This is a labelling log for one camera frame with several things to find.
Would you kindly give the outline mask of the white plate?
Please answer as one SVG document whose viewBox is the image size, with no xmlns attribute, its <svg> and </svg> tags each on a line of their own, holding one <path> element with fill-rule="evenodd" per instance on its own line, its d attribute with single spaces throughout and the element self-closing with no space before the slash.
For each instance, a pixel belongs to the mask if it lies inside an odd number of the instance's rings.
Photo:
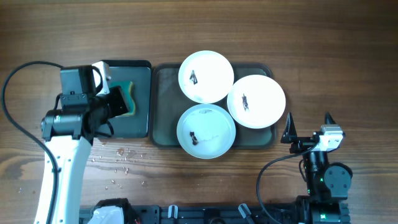
<svg viewBox="0 0 398 224">
<path fill-rule="evenodd" d="M 234 83 L 227 96 L 230 115 L 251 129 L 267 128 L 283 115 L 286 98 L 282 87 L 264 75 L 248 75 Z"/>
<path fill-rule="evenodd" d="M 176 133 L 185 152 L 199 159 L 214 159 L 225 154 L 233 145 L 236 125 L 222 107 L 199 104 L 181 115 Z"/>
<path fill-rule="evenodd" d="M 178 84 L 184 95 L 196 103 L 216 103 L 232 89 L 231 63 L 218 52 L 202 50 L 189 55 L 178 71 Z"/>
</svg>

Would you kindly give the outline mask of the green yellow sponge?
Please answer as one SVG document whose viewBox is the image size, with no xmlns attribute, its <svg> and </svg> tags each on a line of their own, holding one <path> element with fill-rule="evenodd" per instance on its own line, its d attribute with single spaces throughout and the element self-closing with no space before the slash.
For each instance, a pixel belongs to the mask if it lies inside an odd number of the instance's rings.
<svg viewBox="0 0 398 224">
<path fill-rule="evenodd" d="M 120 86 L 121 90 L 124 93 L 126 103 L 128 105 L 128 112 L 124 113 L 123 116 L 133 116 L 136 113 L 136 104 L 133 99 L 133 88 L 134 84 L 132 81 L 120 81 L 120 82 L 112 82 L 109 85 L 109 88 Z"/>
</svg>

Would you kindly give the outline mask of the white plate top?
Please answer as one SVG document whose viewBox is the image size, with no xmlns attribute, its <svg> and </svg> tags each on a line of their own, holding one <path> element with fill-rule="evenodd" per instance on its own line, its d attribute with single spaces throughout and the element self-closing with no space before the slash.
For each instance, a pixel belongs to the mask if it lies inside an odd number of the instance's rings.
<svg viewBox="0 0 398 224">
<path fill-rule="evenodd" d="M 189 55 L 178 71 L 178 84 L 184 95 L 196 103 L 216 103 L 232 89 L 231 63 L 218 52 L 202 50 Z"/>
</svg>

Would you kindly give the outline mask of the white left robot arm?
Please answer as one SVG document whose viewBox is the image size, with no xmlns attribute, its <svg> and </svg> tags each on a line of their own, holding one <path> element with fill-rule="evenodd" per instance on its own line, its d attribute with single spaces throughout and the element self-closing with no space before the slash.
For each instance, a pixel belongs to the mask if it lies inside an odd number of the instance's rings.
<svg viewBox="0 0 398 224">
<path fill-rule="evenodd" d="M 108 86 L 109 65 L 66 67 L 60 71 L 61 107 L 47 112 L 42 137 L 50 151 L 35 223 L 77 223 L 85 166 L 98 128 L 129 111 L 120 86 Z"/>
</svg>

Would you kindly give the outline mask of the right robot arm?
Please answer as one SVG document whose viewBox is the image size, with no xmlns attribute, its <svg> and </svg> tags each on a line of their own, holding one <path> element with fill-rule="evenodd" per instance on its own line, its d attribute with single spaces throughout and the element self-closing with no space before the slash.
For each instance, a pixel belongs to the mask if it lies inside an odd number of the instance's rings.
<svg viewBox="0 0 398 224">
<path fill-rule="evenodd" d="M 297 223 L 350 223 L 345 200 L 351 187 L 353 171 L 340 162 L 331 163 L 328 154 L 340 147 L 345 133 L 330 113 L 325 124 L 311 137 L 299 137 L 291 113 L 281 143 L 290 144 L 291 154 L 302 156 L 301 173 L 307 185 L 307 196 L 298 196 L 295 202 Z"/>
</svg>

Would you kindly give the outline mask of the small black tray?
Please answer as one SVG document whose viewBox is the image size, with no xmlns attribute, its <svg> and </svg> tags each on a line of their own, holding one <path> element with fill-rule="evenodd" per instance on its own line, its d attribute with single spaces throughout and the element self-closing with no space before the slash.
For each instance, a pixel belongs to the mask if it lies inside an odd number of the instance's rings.
<svg viewBox="0 0 398 224">
<path fill-rule="evenodd" d="M 109 120 L 113 138 L 145 138 L 149 132 L 150 89 L 152 71 L 146 60 L 102 60 L 110 68 L 108 84 L 132 81 L 136 113 L 133 116 L 118 116 Z"/>
</svg>

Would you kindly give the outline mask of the large dark tray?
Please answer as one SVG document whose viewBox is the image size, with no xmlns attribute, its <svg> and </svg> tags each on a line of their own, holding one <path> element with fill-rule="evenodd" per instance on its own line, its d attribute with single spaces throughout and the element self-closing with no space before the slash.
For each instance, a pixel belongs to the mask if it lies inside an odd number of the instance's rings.
<svg viewBox="0 0 398 224">
<path fill-rule="evenodd" d="M 177 123 L 181 115 L 196 105 L 187 98 L 178 84 L 179 63 L 162 63 L 152 73 L 150 96 L 149 138 L 159 148 L 175 148 Z M 277 128 L 250 129 L 236 124 L 235 149 L 265 149 L 273 145 Z"/>
</svg>

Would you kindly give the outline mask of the white plate bottom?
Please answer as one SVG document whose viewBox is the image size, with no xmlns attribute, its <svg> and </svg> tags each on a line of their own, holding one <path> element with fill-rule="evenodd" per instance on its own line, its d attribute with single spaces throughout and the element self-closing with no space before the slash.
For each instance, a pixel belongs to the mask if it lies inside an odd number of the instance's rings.
<svg viewBox="0 0 398 224">
<path fill-rule="evenodd" d="M 199 104 L 181 115 L 176 133 L 185 152 L 199 159 L 214 159 L 225 154 L 233 145 L 236 125 L 222 107 Z"/>
</svg>

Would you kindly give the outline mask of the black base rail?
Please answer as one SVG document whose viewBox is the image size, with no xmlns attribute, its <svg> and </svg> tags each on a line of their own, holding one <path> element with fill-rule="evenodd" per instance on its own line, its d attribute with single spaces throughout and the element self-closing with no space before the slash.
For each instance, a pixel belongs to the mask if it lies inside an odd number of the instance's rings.
<svg viewBox="0 0 398 224">
<path fill-rule="evenodd" d="M 169 215 L 168 207 L 158 205 L 134 205 L 136 223 L 272 223 L 261 207 L 249 207 L 244 218 L 238 206 L 232 207 L 178 207 L 177 216 Z M 294 204 L 273 204 L 267 211 L 279 223 L 351 223 L 347 204 L 329 208 L 298 208 Z"/>
</svg>

